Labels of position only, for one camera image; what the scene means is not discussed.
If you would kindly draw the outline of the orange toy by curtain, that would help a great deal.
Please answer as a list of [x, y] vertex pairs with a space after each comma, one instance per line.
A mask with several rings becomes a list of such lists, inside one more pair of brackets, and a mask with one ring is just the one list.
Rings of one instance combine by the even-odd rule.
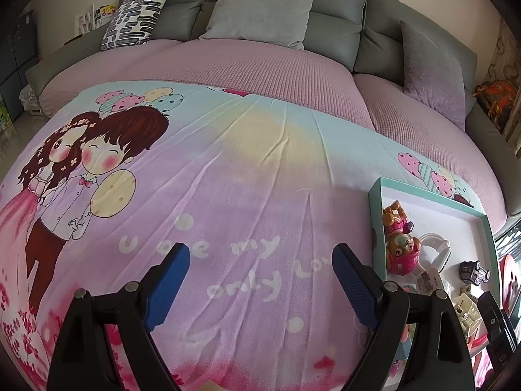
[[516, 101], [514, 85], [508, 80], [487, 81], [475, 87], [472, 96], [496, 129], [503, 133]]

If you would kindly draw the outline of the grey purple cushion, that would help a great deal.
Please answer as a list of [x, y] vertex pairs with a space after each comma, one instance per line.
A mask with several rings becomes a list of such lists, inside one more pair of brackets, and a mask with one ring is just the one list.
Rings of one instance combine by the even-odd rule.
[[443, 115], [462, 131], [466, 95], [458, 60], [424, 33], [400, 21], [403, 37], [403, 93]]

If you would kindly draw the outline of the black power adapter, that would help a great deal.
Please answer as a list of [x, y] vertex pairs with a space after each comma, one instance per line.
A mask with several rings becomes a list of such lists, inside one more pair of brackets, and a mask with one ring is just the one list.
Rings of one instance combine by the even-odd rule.
[[486, 351], [495, 371], [502, 371], [517, 349], [516, 335], [510, 318], [501, 309], [490, 291], [478, 299], [477, 307], [486, 327]]

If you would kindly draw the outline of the black white patterned cushion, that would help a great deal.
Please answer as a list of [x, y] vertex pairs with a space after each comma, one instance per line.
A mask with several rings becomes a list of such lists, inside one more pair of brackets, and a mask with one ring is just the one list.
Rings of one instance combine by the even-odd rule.
[[109, 23], [101, 51], [142, 45], [149, 41], [167, 0], [124, 0]]

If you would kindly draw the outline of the teal white box lid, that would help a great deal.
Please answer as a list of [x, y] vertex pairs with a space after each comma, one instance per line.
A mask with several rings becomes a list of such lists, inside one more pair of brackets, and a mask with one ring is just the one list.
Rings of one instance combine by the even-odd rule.
[[478, 260], [491, 272], [488, 283], [471, 285], [470, 297], [480, 297], [490, 291], [497, 303], [501, 302], [501, 278], [495, 243], [485, 214], [460, 202], [424, 191], [418, 187], [388, 178], [379, 178], [368, 193], [371, 223], [373, 227], [373, 269], [386, 281], [404, 286], [407, 291], [417, 291], [414, 270], [404, 276], [387, 270], [386, 243], [382, 224], [382, 210], [399, 200], [410, 221], [414, 223], [412, 236], [420, 238], [436, 233], [450, 243], [451, 255], [440, 274], [445, 292], [451, 302], [464, 291], [465, 283], [459, 278], [458, 267], [463, 261]]

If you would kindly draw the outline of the cartoon printed table cloth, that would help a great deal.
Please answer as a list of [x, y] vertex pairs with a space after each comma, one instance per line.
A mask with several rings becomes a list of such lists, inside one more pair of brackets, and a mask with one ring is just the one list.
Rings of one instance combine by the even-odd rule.
[[372, 257], [379, 178], [484, 206], [471, 174], [290, 102], [155, 82], [108, 83], [66, 104], [1, 184], [1, 344], [48, 383], [75, 290], [120, 290], [173, 244], [190, 267], [153, 339], [187, 390], [337, 390], [366, 331], [336, 280], [335, 245]]

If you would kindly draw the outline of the pink sofa cover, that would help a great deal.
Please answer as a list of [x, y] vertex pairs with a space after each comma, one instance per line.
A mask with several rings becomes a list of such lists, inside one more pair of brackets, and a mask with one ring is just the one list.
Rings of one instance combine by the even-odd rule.
[[485, 153], [466, 133], [402, 87], [309, 51], [253, 41], [153, 40], [87, 54], [73, 42], [29, 69], [26, 78], [52, 117], [80, 91], [111, 81], [161, 80], [251, 92], [317, 109], [376, 131], [463, 178], [493, 232], [507, 203]]

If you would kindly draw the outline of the white small charger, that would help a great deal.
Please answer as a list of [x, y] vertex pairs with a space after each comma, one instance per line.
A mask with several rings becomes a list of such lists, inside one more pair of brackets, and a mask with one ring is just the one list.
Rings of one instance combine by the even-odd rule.
[[429, 268], [416, 277], [417, 291], [430, 296], [437, 290], [445, 290], [443, 280], [436, 268]]

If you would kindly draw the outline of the pink puppy toy figure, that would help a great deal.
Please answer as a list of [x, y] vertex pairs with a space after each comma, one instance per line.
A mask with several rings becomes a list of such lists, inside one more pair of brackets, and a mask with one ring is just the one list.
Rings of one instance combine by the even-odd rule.
[[418, 265], [421, 242], [412, 236], [414, 223], [399, 200], [382, 210], [387, 270], [391, 274], [410, 274]]

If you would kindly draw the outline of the light grey cushion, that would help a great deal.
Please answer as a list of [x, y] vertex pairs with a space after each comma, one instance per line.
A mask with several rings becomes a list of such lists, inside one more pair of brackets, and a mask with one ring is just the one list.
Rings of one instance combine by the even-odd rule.
[[217, 0], [203, 40], [246, 40], [301, 51], [314, 0]]

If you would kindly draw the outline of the red plastic stool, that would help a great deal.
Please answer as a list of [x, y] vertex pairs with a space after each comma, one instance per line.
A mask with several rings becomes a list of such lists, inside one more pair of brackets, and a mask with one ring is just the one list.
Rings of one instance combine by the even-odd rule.
[[500, 261], [500, 270], [502, 308], [507, 314], [511, 314], [520, 296], [520, 266], [507, 254]]

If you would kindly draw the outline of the books beside sofa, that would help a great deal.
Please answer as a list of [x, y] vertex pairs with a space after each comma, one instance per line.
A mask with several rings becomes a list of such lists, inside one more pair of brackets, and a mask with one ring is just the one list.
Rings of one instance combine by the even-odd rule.
[[99, 27], [110, 23], [117, 10], [116, 5], [101, 5], [91, 7], [83, 14], [76, 15], [74, 20], [76, 36], [83, 36]]

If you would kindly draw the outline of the grey sofa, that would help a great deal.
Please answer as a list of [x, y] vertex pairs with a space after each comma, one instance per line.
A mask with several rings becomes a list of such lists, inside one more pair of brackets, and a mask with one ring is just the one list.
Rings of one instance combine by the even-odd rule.
[[[168, 0], [149, 41], [199, 41], [215, 1]], [[507, 203], [507, 222], [517, 220], [520, 216], [520, 162], [472, 97], [477, 58], [468, 47], [398, 0], [314, 0], [301, 51], [331, 59], [351, 74], [374, 75], [403, 89], [401, 20], [412, 24], [460, 63], [466, 94], [463, 132], [484, 151], [499, 178]], [[102, 52], [103, 36], [104, 30], [97, 29], [73, 42], [79, 41], [86, 46], [87, 54], [93, 55]]]

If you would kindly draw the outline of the white smartwatch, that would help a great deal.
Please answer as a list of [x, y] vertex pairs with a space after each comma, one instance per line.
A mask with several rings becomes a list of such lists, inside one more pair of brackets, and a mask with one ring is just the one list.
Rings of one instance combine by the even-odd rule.
[[422, 273], [430, 268], [434, 268], [441, 273], [446, 267], [450, 255], [450, 243], [436, 233], [427, 233], [419, 238], [420, 253], [415, 274]]

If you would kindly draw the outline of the black toy car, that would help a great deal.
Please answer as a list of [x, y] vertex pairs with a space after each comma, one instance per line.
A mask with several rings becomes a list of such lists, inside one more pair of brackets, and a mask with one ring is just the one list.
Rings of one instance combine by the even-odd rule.
[[462, 282], [475, 286], [488, 283], [491, 276], [491, 272], [483, 268], [478, 260], [461, 262], [458, 267], [458, 274]]

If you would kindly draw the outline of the dark cabinet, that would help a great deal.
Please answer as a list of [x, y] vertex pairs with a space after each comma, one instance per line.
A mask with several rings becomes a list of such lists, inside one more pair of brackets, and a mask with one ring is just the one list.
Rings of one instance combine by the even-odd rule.
[[11, 121], [24, 111], [19, 96], [28, 84], [26, 71], [38, 64], [37, 26], [33, 11], [22, 14], [1, 41], [1, 97]]

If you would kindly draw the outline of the white hair claw clip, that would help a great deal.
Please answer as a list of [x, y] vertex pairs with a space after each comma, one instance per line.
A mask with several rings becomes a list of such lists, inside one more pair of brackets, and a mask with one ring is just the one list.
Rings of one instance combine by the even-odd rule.
[[476, 301], [466, 293], [453, 300], [453, 306], [458, 317], [467, 346], [471, 349], [486, 340], [486, 329]]

